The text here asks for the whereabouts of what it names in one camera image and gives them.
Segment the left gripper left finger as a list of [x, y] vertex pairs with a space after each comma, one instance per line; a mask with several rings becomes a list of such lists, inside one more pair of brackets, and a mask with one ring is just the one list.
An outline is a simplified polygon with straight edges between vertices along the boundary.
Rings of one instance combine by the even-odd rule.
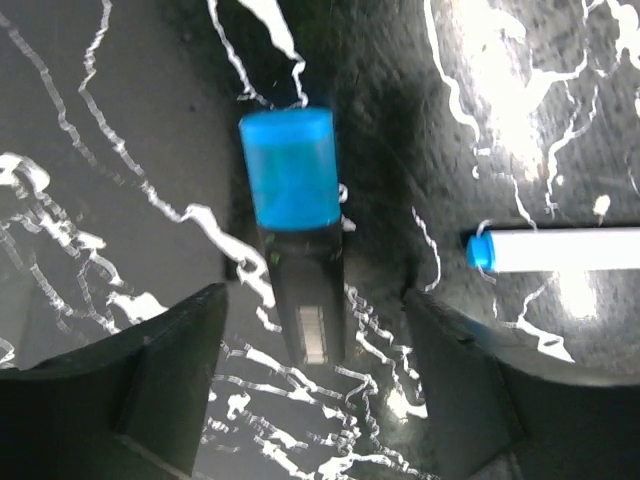
[[1, 372], [4, 479], [188, 479], [228, 294], [166, 312], [36, 366]]

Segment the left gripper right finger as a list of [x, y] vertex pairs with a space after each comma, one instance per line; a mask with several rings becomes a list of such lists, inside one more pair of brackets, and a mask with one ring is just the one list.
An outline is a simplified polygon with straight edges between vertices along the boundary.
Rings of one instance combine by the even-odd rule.
[[404, 310], [443, 478], [638, 478], [638, 375], [542, 354], [417, 289]]

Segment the white marker blue cap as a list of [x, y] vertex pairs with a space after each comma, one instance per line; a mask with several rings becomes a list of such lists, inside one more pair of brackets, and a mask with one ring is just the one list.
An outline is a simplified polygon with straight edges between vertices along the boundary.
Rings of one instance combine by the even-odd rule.
[[634, 270], [639, 229], [487, 230], [471, 237], [468, 264], [485, 272]]

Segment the black marker blue cap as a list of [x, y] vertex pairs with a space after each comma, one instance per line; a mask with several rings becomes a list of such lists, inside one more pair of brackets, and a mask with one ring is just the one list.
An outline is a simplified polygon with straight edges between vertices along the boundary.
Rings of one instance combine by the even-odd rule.
[[261, 111], [244, 116], [239, 131], [291, 359], [339, 364], [346, 322], [333, 115], [326, 108]]

